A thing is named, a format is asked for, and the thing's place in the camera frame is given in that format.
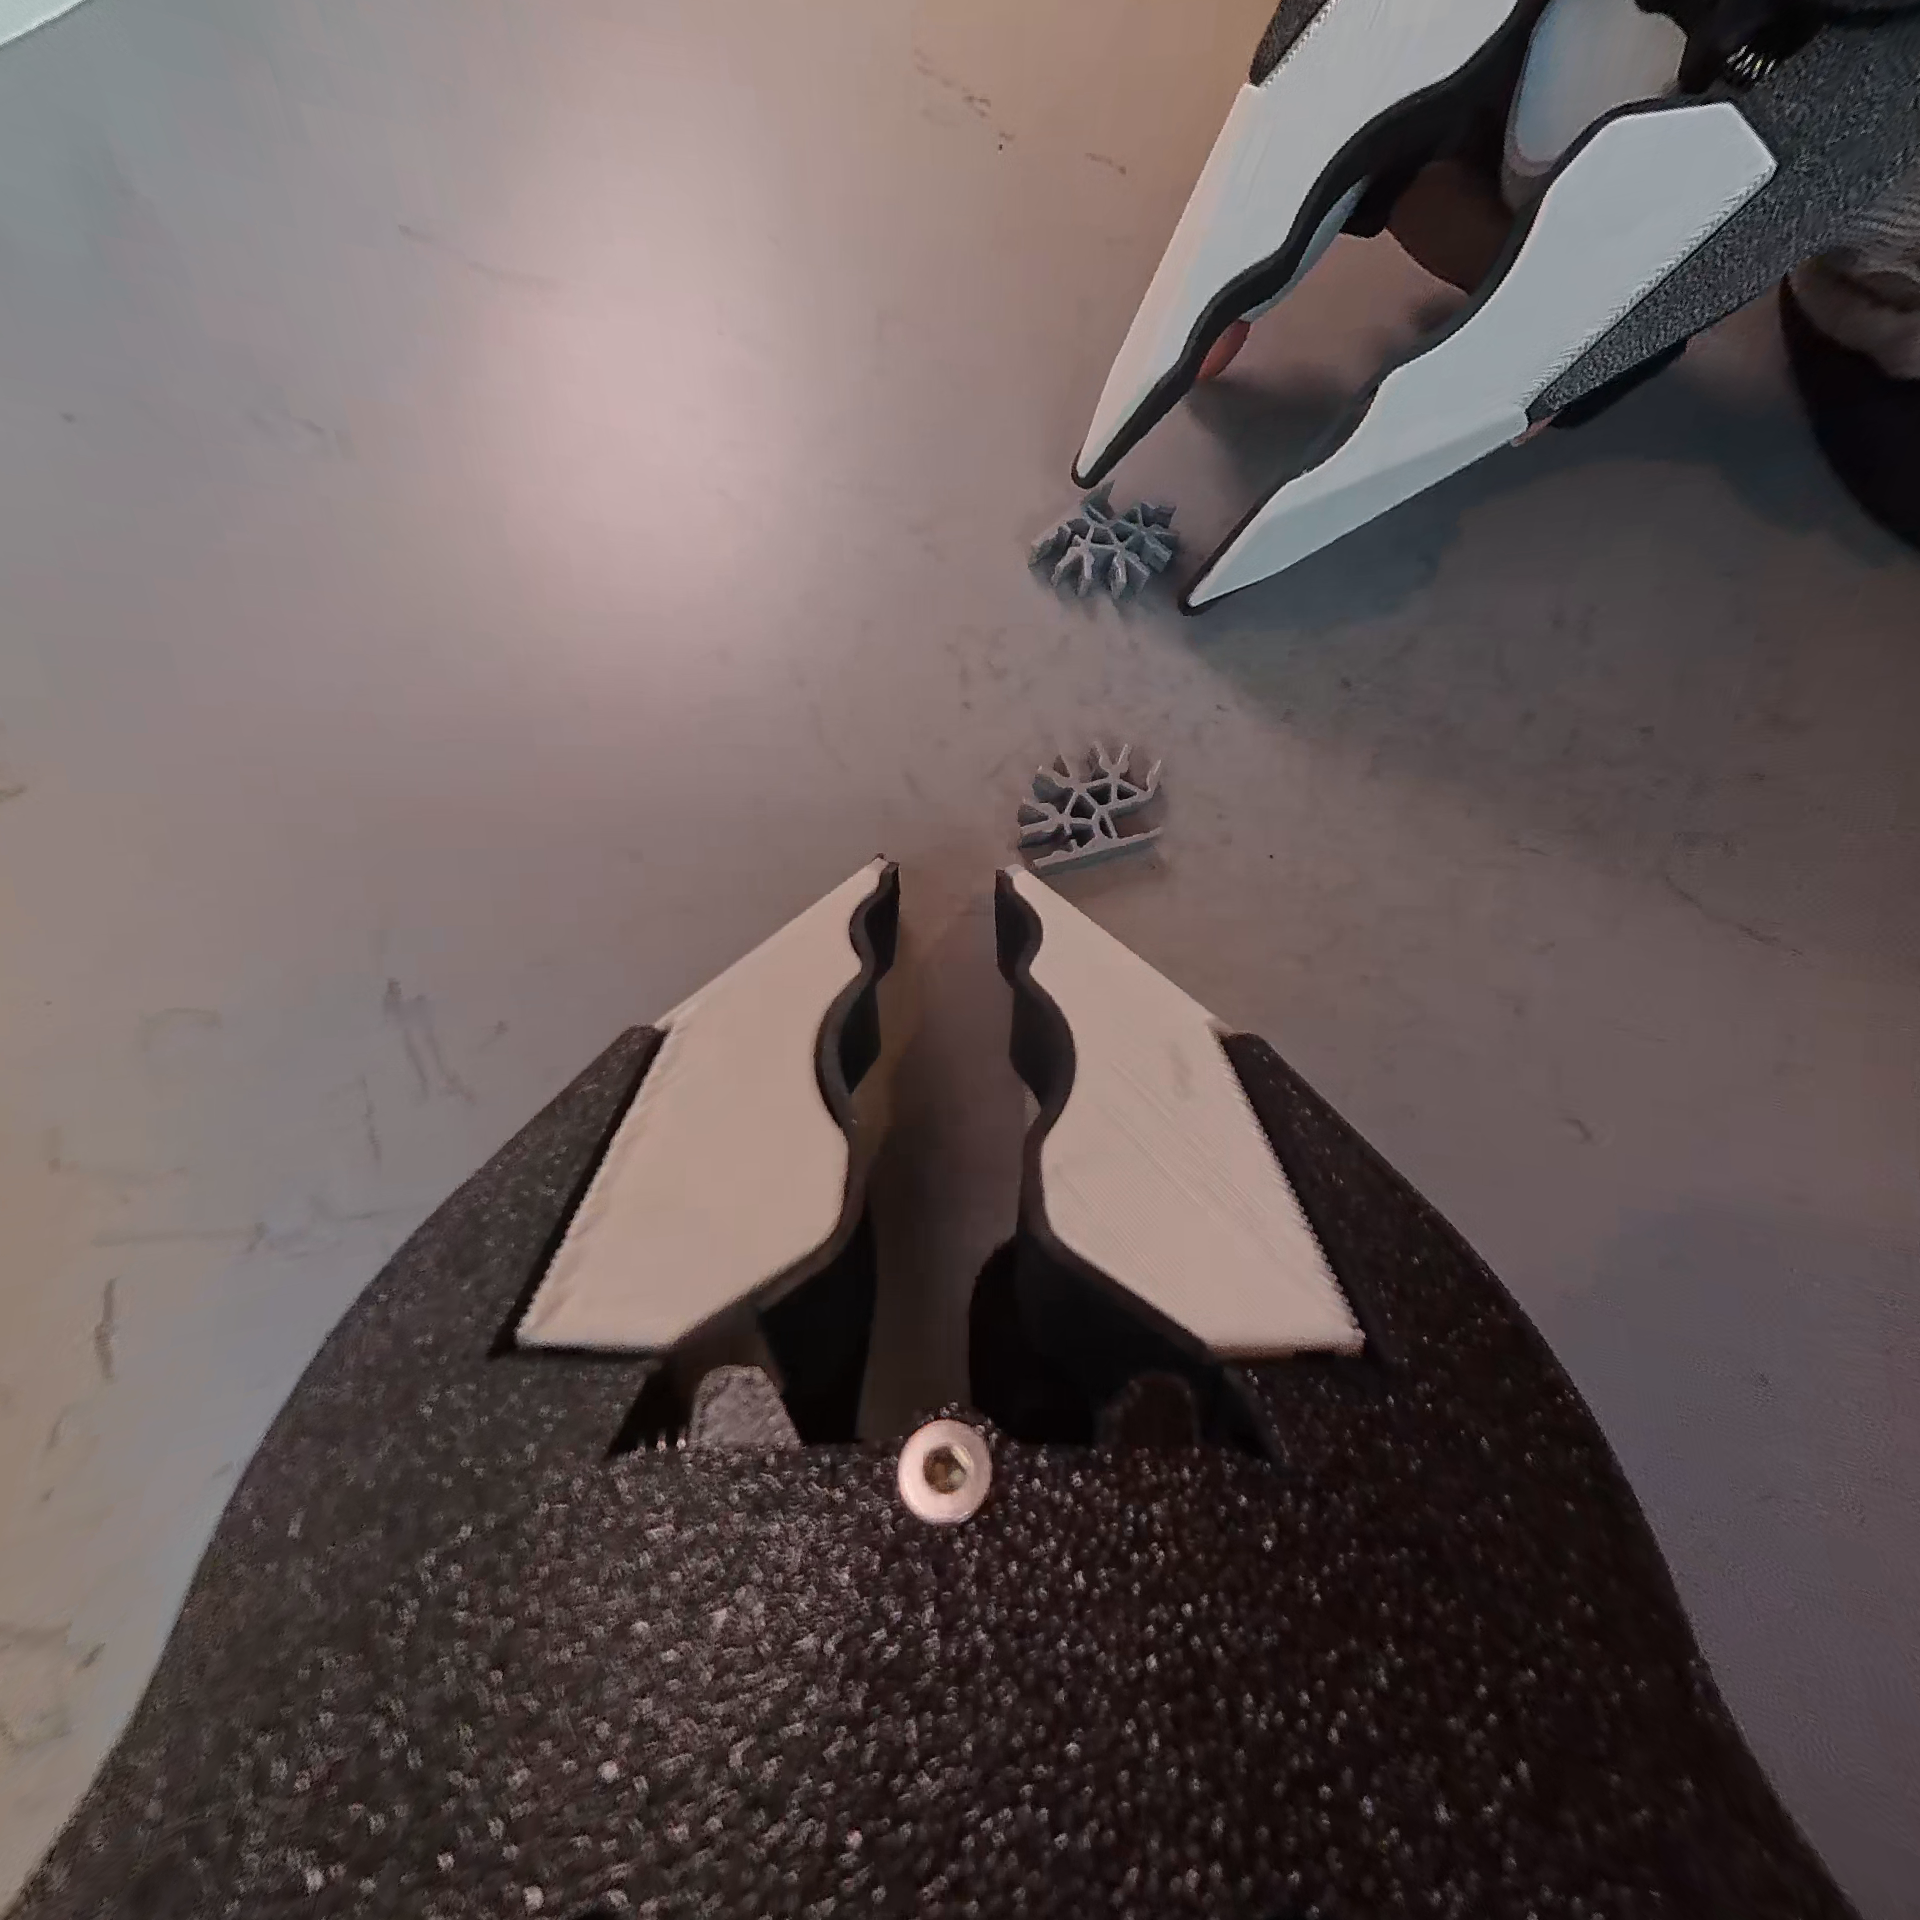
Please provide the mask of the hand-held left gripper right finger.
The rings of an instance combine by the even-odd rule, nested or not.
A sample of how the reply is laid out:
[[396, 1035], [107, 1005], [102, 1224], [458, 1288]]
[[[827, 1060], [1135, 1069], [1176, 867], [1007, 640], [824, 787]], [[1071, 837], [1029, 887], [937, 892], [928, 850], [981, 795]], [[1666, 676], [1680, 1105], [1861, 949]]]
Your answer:
[[1275, 1441], [1252, 1364], [1365, 1328], [1229, 1029], [1024, 869], [995, 875], [1034, 1099], [1014, 1238], [971, 1288], [971, 1406], [1024, 1441]]

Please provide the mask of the grey half-round connector piece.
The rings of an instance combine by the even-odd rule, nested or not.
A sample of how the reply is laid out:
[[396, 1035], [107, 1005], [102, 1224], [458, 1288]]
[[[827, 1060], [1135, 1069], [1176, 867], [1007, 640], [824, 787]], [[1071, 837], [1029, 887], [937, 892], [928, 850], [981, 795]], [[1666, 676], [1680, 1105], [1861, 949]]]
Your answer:
[[1163, 771], [1156, 760], [1139, 774], [1131, 744], [1111, 752], [1100, 743], [1081, 760], [1048, 760], [1017, 807], [1022, 859], [1034, 871], [1080, 871], [1150, 850], [1165, 824], [1131, 821], [1163, 801]]

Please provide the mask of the grey desk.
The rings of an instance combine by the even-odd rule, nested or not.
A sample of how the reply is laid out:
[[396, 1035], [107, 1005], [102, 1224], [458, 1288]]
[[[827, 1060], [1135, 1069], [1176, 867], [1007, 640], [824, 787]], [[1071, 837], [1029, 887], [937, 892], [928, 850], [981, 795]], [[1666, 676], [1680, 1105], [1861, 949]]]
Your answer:
[[1918, 1825], [1918, 563], [1771, 308], [1261, 595], [1029, 543], [1261, 5], [85, 5], [5, 52], [5, 1879], [384, 1254], [871, 856], [867, 1428], [1017, 1194], [994, 871], [1273, 1038], [1590, 1395], [1780, 1787]]

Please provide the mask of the person's right hand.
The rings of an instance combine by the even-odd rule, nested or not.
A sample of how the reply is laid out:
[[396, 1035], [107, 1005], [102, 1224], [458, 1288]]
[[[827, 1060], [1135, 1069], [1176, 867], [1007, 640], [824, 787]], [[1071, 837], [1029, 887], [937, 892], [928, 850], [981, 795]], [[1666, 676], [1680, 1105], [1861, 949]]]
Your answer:
[[1433, 157], [1395, 200], [1387, 235], [1433, 278], [1473, 297], [1502, 260], [1516, 208], [1483, 157]]

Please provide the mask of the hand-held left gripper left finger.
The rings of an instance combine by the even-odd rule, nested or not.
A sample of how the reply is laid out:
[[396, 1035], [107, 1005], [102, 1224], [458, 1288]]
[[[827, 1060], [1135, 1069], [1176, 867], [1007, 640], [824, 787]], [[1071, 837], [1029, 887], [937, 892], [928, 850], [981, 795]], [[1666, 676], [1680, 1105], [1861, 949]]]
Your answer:
[[744, 1370], [780, 1435], [855, 1435], [876, 1311], [855, 1084], [897, 934], [900, 869], [873, 859], [650, 1029], [517, 1310], [519, 1354], [653, 1364], [623, 1441], [692, 1438]]

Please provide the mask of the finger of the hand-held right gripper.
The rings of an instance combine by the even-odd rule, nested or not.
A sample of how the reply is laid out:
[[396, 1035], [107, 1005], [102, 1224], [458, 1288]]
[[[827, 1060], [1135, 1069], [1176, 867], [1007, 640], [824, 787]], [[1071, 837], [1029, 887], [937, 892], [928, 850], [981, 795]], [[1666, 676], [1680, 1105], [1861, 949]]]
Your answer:
[[1196, 179], [1071, 464], [1100, 483], [1277, 300], [1334, 215], [1451, 137], [1539, 5], [1282, 5]]
[[1236, 524], [1181, 610], [1301, 563], [1520, 439], [1548, 386], [1774, 171], [1734, 104], [1608, 117], [1556, 169], [1479, 301], [1387, 372], [1354, 425]]

